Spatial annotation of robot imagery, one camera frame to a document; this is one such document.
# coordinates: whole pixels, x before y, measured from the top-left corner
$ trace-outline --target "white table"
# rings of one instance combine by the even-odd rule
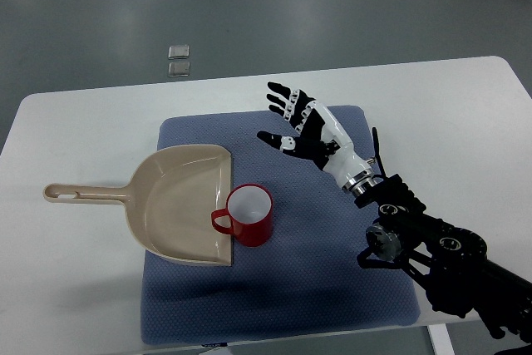
[[[388,174],[532,281],[532,100],[498,57],[42,93],[22,102],[0,156],[2,354],[146,348],[144,250],[124,210],[50,204],[42,189],[124,185],[165,119],[263,110],[268,81],[360,106],[379,129]],[[418,324],[456,321],[418,296]]]

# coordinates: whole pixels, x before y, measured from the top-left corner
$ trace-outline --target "small glass square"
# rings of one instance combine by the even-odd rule
[[[174,45],[168,49],[168,58],[187,58],[189,56],[189,45]]]
[[[189,62],[171,62],[168,66],[168,76],[188,76],[189,73]]]

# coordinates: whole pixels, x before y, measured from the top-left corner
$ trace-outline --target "gray floor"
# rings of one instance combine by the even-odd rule
[[[168,81],[177,43],[191,51],[180,79],[496,55],[532,93],[531,17],[532,0],[0,0],[0,148],[25,96]],[[450,330],[457,354],[520,345],[494,342],[480,323]],[[389,337],[428,353],[419,332]],[[359,335],[345,339],[321,353],[358,353]]]

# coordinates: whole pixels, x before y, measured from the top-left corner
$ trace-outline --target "blue cloth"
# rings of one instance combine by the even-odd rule
[[[357,153],[373,156],[362,110],[330,110]],[[312,161],[260,141],[261,130],[297,135],[271,111],[179,117],[161,126],[159,149],[210,143],[229,150],[234,186],[255,182],[271,191],[274,227],[258,248],[233,240],[230,267],[172,264],[146,252],[144,342],[226,343],[414,323],[419,308],[410,278],[357,264],[377,207],[359,210]]]

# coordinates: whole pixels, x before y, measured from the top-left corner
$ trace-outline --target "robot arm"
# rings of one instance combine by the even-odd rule
[[[501,327],[506,327],[532,343],[532,284],[490,262],[487,245],[478,234],[425,214],[425,205],[399,175],[387,177],[375,129],[381,175],[357,155],[351,138],[326,106],[297,89],[272,82],[268,87],[281,96],[267,95],[273,103],[269,109],[300,136],[260,131],[258,138],[285,154],[312,160],[334,176],[343,191],[353,193],[359,208],[379,205],[378,218],[366,230],[368,247],[357,257],[362,268],[402,269],[425,289],[435,311],[464,318],[475,309],[493,338],[504,337]],[[416,251],[421,244],[431,256]],[[424,264],[429,273],[422,274],[411,261]]]

